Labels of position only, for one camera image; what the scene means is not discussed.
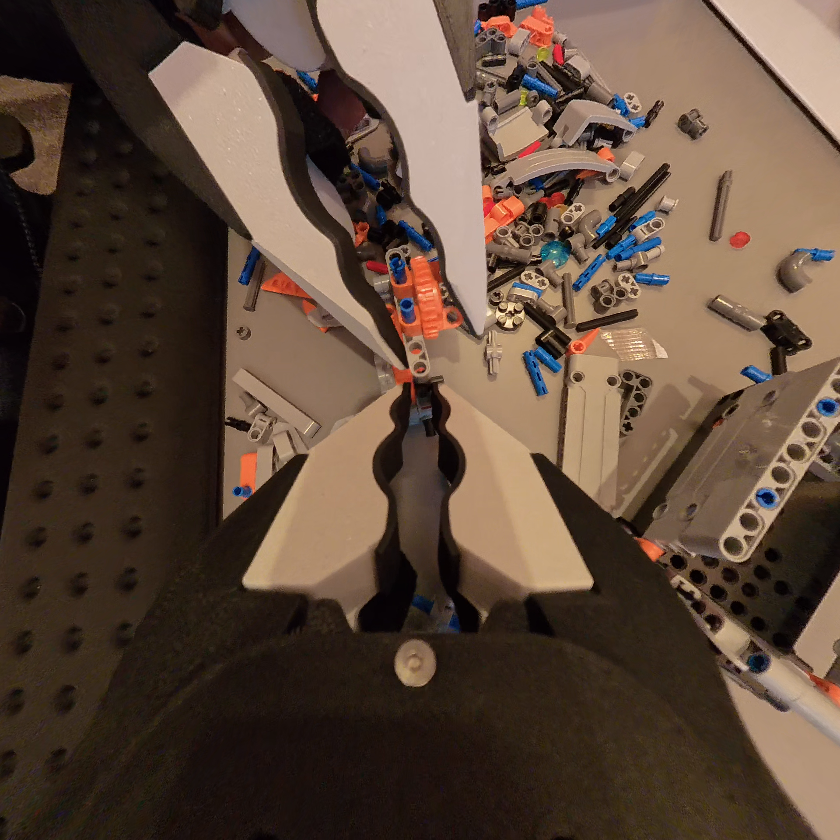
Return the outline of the person's left hand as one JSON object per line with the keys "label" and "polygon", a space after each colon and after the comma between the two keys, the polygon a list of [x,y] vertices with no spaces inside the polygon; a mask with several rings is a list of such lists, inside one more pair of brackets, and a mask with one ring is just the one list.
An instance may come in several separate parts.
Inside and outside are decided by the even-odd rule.
{"label": "person's left hand", "polygon": [[332,69],[321,70],[318,75],[318,106],[344,140],[362,131],[360,126],[368,118],[382,118],[369,102],[360,98]]}

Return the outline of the black perforated mat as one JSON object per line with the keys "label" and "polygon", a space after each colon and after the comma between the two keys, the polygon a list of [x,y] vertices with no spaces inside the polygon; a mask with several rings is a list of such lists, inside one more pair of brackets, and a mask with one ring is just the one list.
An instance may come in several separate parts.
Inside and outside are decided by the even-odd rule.
{"label": "black perforated mat", "polygon": [[53,219],[2,534],[2,812],[64,774],[220,510],[227,227],[95,88]]}

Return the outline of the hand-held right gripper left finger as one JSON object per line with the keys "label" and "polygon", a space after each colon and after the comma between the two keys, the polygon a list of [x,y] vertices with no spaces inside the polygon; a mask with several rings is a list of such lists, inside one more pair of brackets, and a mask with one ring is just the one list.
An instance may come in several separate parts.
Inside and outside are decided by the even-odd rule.
{"label": "hand-held right gripper left finger", "polygon": [[396,500],[410,392],[387,392],[303,456],[246,589],[338,603],[352,628],[401,569]]}

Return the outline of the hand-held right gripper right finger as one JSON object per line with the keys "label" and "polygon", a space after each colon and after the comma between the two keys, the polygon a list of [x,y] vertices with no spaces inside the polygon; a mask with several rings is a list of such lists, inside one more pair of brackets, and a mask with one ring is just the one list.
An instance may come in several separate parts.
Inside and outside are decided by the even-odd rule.
{"label": "hand-held right gripper right finger", "polygon": [[450,387],[432,389],[446,481],[437,566],[461,628],[501,602],[588,592],[590,573],[526,446]]}

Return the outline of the dark grey studded beam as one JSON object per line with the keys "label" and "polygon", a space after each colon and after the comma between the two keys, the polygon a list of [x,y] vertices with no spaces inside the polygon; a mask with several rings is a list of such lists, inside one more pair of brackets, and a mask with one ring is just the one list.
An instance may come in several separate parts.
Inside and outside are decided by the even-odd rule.
{"label": "dark grey studded beam", "polygon": [[620,386],[622,418],[619,434],[624,438],[634,433],[637,421],[644,413],[648,398],[653,391],[654,382],[646,374],[624,369],[620,372]]}

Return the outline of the orange and grey wing assembly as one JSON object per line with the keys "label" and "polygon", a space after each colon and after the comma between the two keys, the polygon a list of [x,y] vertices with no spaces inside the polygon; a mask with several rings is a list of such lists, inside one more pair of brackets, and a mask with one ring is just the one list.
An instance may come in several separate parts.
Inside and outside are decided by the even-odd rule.
{"label": "orange and grey wing assembly", "polygon": [[432,374],[428,344],[441,332],[460,327],[463,315],[450,302],[441,286],[434,264],[424,256],[410,256],[399,246],[385,255],[392,303],[386,307],[402,338],[407,367],[392,367],[395,383],[426,382]]}

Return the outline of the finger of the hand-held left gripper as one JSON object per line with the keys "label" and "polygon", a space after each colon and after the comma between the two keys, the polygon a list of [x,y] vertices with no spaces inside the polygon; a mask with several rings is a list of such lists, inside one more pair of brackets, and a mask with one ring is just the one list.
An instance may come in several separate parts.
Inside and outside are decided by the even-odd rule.
{"label": "finger of the hand-held left gripper", "polygon": [[469,329],[487,313],[476,2],[318,1],[316,26],[341,78],[386,117],[411,205]]}
{"label": "finger of the hand-held left gripper", "polygon": [[181,43],[149,73],[252,243],[374,353],[407,367],[403,339],[312,182],[288,89],[242,50]]}

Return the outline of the white booklet stand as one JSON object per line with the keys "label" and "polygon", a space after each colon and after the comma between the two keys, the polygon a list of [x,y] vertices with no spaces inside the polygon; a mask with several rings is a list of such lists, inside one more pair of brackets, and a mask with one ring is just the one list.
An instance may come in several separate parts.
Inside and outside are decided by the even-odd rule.
{"label": "white booklet stand", "polygon": [[838,2],[706,4],[838,146]]}

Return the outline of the wide light grey panel piece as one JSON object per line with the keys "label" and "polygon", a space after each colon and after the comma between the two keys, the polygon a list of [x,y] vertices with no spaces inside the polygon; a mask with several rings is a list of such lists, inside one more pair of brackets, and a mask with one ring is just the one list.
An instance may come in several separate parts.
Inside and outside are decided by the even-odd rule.
{"label": "wide light grey panel piece", "polygon": [[617,361],[586,354],[569,359],[560,465],[608,513],[616,508],[622,389]]}

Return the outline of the small clear plastic bag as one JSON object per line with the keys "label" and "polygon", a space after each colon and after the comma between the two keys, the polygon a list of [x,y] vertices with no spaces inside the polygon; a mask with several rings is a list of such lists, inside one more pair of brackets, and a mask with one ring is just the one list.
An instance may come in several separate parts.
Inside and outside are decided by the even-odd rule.
{"label": "small clear plastic bag", "polygon": [[600,338],[622,362],[666,360],[665,348],[644,328],[601,329]]}

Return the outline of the grey building kit robot assembly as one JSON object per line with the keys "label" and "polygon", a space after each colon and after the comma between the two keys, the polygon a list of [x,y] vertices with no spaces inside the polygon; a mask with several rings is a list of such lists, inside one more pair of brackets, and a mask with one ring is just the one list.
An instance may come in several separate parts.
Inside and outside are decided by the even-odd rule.
{"label": "grey building kit robot assembly", "polygon": [[784,514],[810,478],[838,479],[838,359],[726,395],[637,541],[705,635],[723,675],[838,743],[838,687],[795,640],[826,594],[811,527]]}

